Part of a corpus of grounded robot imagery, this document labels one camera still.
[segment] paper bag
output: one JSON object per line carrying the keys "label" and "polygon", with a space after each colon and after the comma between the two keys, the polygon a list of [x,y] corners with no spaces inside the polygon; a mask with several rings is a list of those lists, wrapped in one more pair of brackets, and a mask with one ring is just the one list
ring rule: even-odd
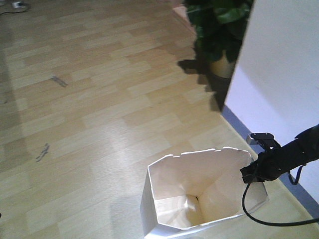
{"label": "paper bag", "polygon": [[[140,207],[145,239],[174,238],[243,215],[240,169],[251,162],[249,152],[225,147],[167,155],[149,165]],[[267,200],[264,184],[252,183],[246,209],[252,213]]]}

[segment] baseboard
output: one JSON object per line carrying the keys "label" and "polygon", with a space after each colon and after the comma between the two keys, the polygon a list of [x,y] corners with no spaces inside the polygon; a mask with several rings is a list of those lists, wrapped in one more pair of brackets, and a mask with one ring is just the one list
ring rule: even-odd
{"label": "baseboard", "polygon": [[[246,139],[247,135],[251,134],[249,129],[237,118],[237,116],[227,106],[223,107],[221,114],[244,139]],[[252,147],[252,149],[256,153],[260,153],[263,151],[262,147],[257,145]],[[292,185],[286,174],[280,176],[279,179],[313,218],[319,217],[319,204],[300,184]]]}

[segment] black cable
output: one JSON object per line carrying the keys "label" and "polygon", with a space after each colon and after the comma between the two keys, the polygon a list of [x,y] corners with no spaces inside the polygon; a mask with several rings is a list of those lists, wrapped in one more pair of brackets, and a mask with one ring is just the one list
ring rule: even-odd
{"label": "black cable", "polygon": [[20,7],[25,7],[25,9],[23,11],[5,11],[5,12],[0,13],[0,16],[4,15],[4,14],[16,14],[16,13],[26,12],[26,11],[30,10],[31,5],[27,4],[27,3],[21,3]]}
{"label": "black cable", "polygon": [[248,188],[249,188],[250,184],[251,184],[251,182],[247,184],[247,187],[246,187],[245,192],[243,194],[241,205],[243,207],[243,210],[244,210],[245,214],[251,220],[253,220],[253,221],[257,222],[257,223],[266,225],[266,226],[273,226],[273,227],[294,227],[294,226],[301,226],[301,225],[307,225],[307,224],[319,222],[319,218],[315,218],[315,219],[299,221],[299,222],[292,222],[292,223],[270,223],[270,222],[265,222],[265,221],[262,221],[262,220],[259,220],[259,219],[255,218],[255,217],[253,217],[251,214],[249,214],[249,212],[246,210],[246,207],[245,207],[245,198],[246,198],[246,194],[247,194],[247,191],[248,191]]}

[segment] laminate floor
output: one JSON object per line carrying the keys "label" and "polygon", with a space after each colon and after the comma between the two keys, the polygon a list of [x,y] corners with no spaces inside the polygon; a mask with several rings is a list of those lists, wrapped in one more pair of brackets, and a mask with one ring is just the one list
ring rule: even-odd
{"label": "laminate floor", "polygon": [[[194,35],[167,1],[26,2],[30,11],[0,16],[1,239],[141,239],[150,163],[223,146],[251,151],[220,115],[220,92],[178,66],[194,58]],[[266,188],[257,217],[309,217],[279,181]],[[318,235],[317,224],[241,217],[186,238]]]}

